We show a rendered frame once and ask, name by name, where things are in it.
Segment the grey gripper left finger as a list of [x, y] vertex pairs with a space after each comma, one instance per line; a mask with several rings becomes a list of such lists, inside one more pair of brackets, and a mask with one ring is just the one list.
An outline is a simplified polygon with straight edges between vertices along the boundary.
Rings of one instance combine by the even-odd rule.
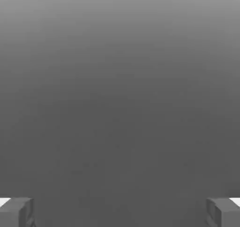
[[36, 227], [34, 199], [0, 197], [0, 227]]

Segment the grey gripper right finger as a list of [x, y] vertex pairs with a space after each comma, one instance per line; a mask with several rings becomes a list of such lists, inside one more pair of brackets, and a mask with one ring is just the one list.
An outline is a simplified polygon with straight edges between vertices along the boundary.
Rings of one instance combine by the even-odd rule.
[[240, 197], [207, 198], [206, 227], [240, 227]]

